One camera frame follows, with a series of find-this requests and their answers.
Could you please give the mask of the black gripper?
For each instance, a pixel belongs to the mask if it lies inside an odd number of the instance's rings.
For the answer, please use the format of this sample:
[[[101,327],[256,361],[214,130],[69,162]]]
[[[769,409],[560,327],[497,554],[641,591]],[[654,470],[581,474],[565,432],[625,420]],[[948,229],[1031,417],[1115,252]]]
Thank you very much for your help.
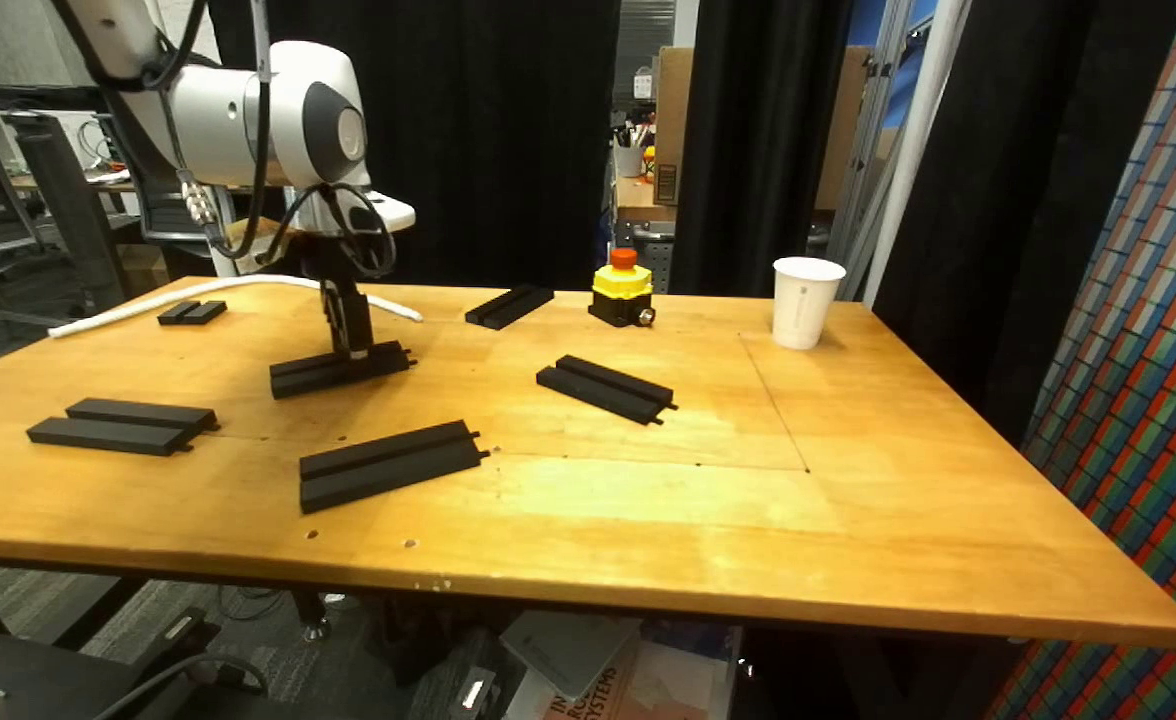
[[[338,270],[319,272],[319,300],[333,327],[337,351],[367,351],[370,349],[370,322],[367,322],[367,295],[354,288],[354,281]]]

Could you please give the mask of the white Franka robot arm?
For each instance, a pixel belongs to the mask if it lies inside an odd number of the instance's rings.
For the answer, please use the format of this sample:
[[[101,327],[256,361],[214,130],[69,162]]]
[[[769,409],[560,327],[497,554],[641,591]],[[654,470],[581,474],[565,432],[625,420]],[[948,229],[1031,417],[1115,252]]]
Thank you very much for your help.
[[[169,38],[143,0],[51,4],[123,131],[130,168],[161,166],[183,212],[214,223],[214,276],[301,270],[327,318],[327,361],[367,361],[376,341],[361,281],[376,281],[397,244],[370,204],[350,60],[319,41],[272,41],[267,0],[247,0],[247,67],[194,51],[207,0],[188,0],[178,38]]]

